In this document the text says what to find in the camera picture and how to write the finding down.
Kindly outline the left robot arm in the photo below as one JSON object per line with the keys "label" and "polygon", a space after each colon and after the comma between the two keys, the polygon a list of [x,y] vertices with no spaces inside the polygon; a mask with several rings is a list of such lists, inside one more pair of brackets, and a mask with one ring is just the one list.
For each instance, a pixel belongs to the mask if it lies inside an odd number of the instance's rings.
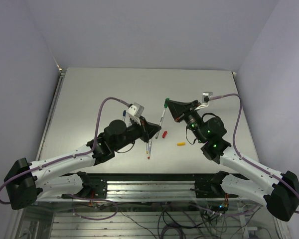
{"label": "left robot arm", "polygon": [[19,210],[37,199],[63,194],[86,198],[96,189],[80,169],[107,162],[120,149],[138,139],[148,143],[160,130],[161,126],[146,121],[144,117],[140,117],[139,122],[131,120],[130,126],[116,119],[97,138],[64,156],[33,162],[21,158],[4,178],[8,205],[13,210]]}

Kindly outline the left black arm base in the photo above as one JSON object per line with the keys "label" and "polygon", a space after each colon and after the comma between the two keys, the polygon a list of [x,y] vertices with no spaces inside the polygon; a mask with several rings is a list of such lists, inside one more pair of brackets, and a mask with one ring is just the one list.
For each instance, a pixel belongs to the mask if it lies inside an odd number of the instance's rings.
{"label": "left black arm base", "polygon": [[91,174],[79,171],[62,175],[58,179],[66,181],[62,199],[73,199],[70,195],[83,199],[105,199],[107,196],[107,182],[102,177],[93,178]]}

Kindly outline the green pen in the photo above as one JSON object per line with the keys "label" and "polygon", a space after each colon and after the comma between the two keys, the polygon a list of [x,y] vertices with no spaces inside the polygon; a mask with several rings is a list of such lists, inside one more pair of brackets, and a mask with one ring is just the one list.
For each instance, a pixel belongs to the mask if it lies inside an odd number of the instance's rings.
{"label": "green pen", "polygon": [[[162,115],[161,115],[161,118],[160,118],[160,121],[159,121],[159,126],[160,126],[160,127],[162,127],[162,123],[163,123],[163,120],[164,120],[165,112],[166,112],[166,108],[164,107],[163,112],[162,112]],[[155,135],[155,139],[158,139],[160,130],[156,133],[156,135]]]}

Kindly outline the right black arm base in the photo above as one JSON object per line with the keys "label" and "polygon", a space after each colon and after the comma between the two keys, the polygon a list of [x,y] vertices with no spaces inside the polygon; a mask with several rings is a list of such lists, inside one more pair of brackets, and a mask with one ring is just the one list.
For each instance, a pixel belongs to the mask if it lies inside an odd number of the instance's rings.
{"label": "right black arm base", "polygon": [[221,184],[226,176],[230,174],[225,171],[219,171],[215,174],[195,174],[194,186],[190,188],[196,195],[196,198],[224,198],[226,193]]}

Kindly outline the green pen cap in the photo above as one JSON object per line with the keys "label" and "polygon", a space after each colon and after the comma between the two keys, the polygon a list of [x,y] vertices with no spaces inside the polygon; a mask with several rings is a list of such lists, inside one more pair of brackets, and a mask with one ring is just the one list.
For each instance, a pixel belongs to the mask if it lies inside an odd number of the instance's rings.
{"label": "green pen cap", "polygon": [[169,102],[169,98],[166,98],[164,101],[164,109],[168,108],[168,102]]}

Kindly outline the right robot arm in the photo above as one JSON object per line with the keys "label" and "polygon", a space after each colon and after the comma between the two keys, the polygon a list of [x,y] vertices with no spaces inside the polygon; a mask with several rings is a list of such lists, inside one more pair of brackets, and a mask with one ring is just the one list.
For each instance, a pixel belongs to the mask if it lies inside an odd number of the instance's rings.
{"label": "right robot arm", "polygon": [[201,151],[208,160],[244,176],[240,179],[227,172],[218,172],[209,186],[213,196],[242,196],[265,206],[274,217],[284,222],[297,213],[299,180],[294,173],[281,173],[239,153],[233,144],[223,139],[227,131],[220,117],[212,115],[204,121],[199,115],[199,101],[183,103],[167,99],[165,105],[175,122],[186,122],[197,141],[203,144]]}

